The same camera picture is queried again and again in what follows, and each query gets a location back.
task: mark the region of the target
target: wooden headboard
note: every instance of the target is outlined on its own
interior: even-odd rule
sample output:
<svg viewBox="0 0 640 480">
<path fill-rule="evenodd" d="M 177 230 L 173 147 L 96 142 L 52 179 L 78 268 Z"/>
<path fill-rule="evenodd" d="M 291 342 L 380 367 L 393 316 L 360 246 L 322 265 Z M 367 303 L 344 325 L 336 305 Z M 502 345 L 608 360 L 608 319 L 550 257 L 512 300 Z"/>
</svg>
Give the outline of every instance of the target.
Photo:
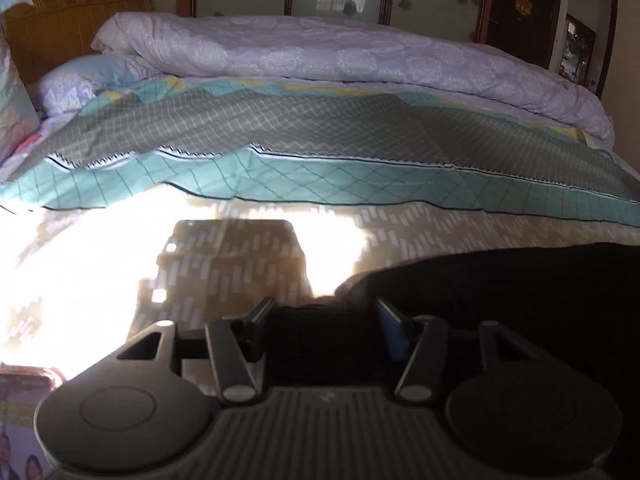
<svg viewBox="0 0 640 480">
<path fill-rule="evenodd" d="M 6 16 L 7 40 L 25 84 L 76 57 L 95 54 L 91 42 L 100 26 L 122 10 L 153 11 L 153 0 L 33 0 Z"/>
</svg>

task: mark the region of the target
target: ribbed gray surface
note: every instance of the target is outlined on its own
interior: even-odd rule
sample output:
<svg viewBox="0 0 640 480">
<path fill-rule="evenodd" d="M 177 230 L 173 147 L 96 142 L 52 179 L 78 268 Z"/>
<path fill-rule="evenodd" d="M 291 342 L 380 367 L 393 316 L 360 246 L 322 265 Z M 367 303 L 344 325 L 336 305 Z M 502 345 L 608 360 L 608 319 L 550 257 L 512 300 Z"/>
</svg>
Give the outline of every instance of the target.
<svg viewBox="0 0 640 480">
<path fill-rule="evenodd" d="M 57 471 L 50 478 L 71 480 L 82 476 Z M 432 412 L 395 405 L 378 388 L 274 388 L 260 405 L 221 412 L 197 448 L 175 465 L 128 478 L 522 480 L 526 477 L 505 474 L 479 463 L 449 440 Z M 566 478 L 608 477 L 593 470 Z"/>
</svg>

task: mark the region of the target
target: floral pillow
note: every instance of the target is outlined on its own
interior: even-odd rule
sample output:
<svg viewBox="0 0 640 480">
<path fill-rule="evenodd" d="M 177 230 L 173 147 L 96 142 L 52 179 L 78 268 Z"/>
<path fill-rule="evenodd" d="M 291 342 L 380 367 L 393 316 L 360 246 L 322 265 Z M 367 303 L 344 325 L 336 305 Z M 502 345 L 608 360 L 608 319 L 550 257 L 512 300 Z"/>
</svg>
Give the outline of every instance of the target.
<svg viewBox="0 0 640 480">
<path fill-rule="evenodd" d="M 76 111 L 103 90 L 132 88 L 162 73 L 140 56 L 95 54 L 73 59 L 29 85 L 36 110 L 46 116 Z"/>
<path fill-rule="evenodd" d="M 31 0 L 0 0 L 0 12 L 18 3 L 32 4 Z M 4 38 L 4 18 L 0 35 L 0 164 L 18 145 L 34 132 L 40 121 L 29 95 L 20 80 L 11 59 L 9 45 Z"/>
</svg>

